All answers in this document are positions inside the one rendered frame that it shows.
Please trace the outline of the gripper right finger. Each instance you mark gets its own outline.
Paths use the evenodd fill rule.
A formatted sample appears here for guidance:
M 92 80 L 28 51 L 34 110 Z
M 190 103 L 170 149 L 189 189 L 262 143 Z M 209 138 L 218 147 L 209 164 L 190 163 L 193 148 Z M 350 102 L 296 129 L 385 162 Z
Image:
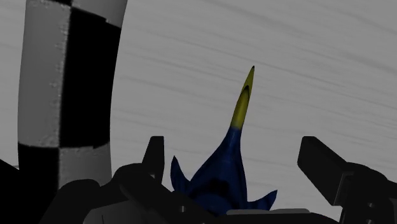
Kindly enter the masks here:
M 302 137 L 298 167 L 332 206 L 339 224 L 397 224 L 397 183 L 347 162 L 314 136 Z

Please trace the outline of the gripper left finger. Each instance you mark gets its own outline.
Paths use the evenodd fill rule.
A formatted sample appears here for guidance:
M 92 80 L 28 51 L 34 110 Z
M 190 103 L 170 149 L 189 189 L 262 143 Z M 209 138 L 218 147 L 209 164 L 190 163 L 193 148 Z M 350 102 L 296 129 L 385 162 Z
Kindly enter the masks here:
M 143 161 L 118 168 L 109 183 L 64 185 L 39 224 L 215 224 L 213 215 L 162 185 L 164 166 L 164 137 L 152 136 Z

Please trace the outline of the blue figure with yellow spike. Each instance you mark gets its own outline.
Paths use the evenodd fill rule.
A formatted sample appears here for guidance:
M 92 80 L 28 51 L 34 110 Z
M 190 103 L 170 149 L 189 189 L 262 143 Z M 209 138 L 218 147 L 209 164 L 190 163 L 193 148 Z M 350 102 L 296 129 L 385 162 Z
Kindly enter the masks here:
M 242 86 L 224 139 L 191 179 L 183 174 L 178 159 L 172 158 L 171 183 L 174 191 L 181 192 L 215 216 L 229 210 L 270 210 L 277 197 L 271 191 L 254 201 L 247 199 L 247 184 L 240 140 L 254 80 L 252 67 Z

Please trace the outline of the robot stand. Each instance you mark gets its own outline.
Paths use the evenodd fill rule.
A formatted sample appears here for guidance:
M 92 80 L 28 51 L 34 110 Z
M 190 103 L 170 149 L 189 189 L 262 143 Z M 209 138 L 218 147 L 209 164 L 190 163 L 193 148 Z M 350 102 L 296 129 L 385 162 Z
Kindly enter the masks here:
M 26 0 L 18 165 L 59 189 L 111 180 L 113 80 L 128 0 Z

